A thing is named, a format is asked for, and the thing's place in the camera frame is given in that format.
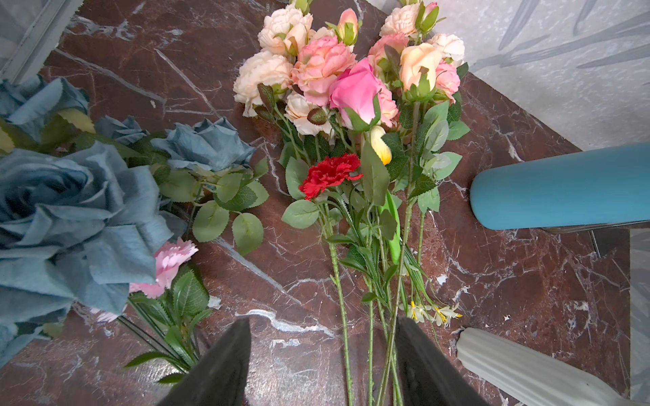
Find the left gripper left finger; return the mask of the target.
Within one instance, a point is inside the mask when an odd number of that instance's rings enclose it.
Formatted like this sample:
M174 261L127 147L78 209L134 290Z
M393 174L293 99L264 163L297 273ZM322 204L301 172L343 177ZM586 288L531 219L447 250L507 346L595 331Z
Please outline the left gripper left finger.
M242 405L252 335L247 318L235 321L161 405Z

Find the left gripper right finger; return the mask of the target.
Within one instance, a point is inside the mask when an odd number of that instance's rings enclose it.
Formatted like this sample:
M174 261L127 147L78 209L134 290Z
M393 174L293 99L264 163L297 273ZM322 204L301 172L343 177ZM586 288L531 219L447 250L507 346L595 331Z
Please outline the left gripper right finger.
M405 405L487 404L410 318L398 318L395 345Z

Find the red carnation stem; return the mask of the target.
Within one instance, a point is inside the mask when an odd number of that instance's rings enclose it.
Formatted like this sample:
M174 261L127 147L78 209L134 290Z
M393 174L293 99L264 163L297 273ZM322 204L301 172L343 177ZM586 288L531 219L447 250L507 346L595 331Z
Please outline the red carnation stem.
M338 187L346 180L359 179L360 176L353 176L353 172L357 171L361 165L361 161L353 154L345 154L342 157L329 157L312 166L307 173L306 180L299 187L299 190L306 195L306 199L311 202L316 202L318 197L330 189ZM333 266L333 284L336 287L341 317L341 328L343 337L343 366L345 372L345 389L347 404L355 404L355 394L353 387L353 377L350 368L350 345L348 334L348 318L345 308L344 293L340 277L340 263L339 255L335 243L329 241L334 236L334 216L329 209L329 204L324 201L318 203L321 223L323 226L323 236L328 241L328 249L330 259Z

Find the pink peach rose stem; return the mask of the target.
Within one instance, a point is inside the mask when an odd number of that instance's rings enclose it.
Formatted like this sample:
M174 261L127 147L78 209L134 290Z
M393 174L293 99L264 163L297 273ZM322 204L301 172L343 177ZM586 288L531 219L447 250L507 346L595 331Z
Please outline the pink peach rose stem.
M234 93L245 117L280 128L289 156L315 163L328 157L340 133L329 98L356 63L361 22L348 8L338 23L316 30L310 8L309 1L289 1L265 17L261 49L240 66Z

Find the white ribbed vase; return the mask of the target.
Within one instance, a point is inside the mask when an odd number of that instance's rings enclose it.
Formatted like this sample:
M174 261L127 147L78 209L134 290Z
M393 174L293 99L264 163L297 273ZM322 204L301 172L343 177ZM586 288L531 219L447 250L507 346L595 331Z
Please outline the white ribbed vase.
M583 370L477 328L457 342L462 365L526 405L635 405Z

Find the teal ceramic vase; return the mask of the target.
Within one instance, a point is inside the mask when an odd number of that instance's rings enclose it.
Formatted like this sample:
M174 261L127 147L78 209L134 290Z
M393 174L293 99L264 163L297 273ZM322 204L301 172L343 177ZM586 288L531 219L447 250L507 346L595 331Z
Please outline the teal ceramic vase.
M558 228L649 218L649 145L623 145L495 167L475 177L484 227Z

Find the small pink flower sprig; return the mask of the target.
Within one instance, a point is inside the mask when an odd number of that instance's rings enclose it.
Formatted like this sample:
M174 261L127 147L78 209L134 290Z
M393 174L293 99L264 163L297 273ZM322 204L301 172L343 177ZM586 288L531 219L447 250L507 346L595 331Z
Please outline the small pink flower sprig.
M125 313L91 310L98 322L118 322L149 348L126 364L127 368L154 360L174 368L174 372L157 381L159 384L179 383L201 358L196 328L211 316L213 309L198 268L191 263L197 252L193 242L182 239L167 242L158 250L154 255L155 282L130 284L125 309L134 311L138 321Z

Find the blue hydrangea flower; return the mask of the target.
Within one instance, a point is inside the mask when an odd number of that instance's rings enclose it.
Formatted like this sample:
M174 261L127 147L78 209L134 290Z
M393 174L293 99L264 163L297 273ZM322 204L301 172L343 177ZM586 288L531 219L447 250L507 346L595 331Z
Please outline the blue hydrangea flower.
M156 280L167 242L226 229L248 254L263 233L267 164L225 118L151 133L89 115L64 78L1 83L1 361L52 337L80 304L125 313L130 284Z

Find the pink rose bunch with leaves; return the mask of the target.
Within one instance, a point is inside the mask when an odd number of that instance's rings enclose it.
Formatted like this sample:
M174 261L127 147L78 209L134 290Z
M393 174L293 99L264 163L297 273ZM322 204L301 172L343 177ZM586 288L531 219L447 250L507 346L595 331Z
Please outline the pink rose bunch with leaves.
M407 316L411 301L455 306L440 302L428 291L421 259L426 217L439 211L439 187L462 159L456 152L447 152L445 145L469 131L460 119L460 80L467 72L465 45L455 35L436 32L442 20L437 3L404 1L385 20L372 54L381 79L398 97L399 120L383 140L393 153L387 165L391 182L386 191L399 214L401 246L399 264L395 265L389 252L394 232L381 239L385 270L373 292L385 296L377 308L386 329L387 348L373 405L382 405L386 399L395 405L403 403L394 330L398 317Z

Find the yellow tulip stem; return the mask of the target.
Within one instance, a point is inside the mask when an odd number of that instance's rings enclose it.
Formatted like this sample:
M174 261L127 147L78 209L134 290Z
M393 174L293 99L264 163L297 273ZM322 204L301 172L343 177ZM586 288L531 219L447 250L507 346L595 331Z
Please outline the yellow tulip stem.
M392 152L389 146L383 140L383 136L385 134L386 131L382 126L379 125L373 126L369 132L372 149L380 158L384 166L388 165L392 160ZM394 199L389 192L386 194L386 202L384 203L383 208L384 208L384 212L389 213L389 215L395 222L395 231L391 239L389 240L389 252L394 264L398 265L400 254L401 254L400 220L399 220L397 207L394 204Z

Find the magenta rose bud stem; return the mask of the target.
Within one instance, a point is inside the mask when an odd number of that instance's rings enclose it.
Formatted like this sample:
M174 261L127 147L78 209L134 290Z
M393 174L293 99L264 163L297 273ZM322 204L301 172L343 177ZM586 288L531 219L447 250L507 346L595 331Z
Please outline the magenta rose bud stem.
M381 122L392 128L399 110L391 91L375 76L368 59L362 59L347 69L330 86L330 106L340 111L345 127L351 130L355 127L346 109L354 111L365 123L371 123L376 117L373 104L375 96L378 96Z

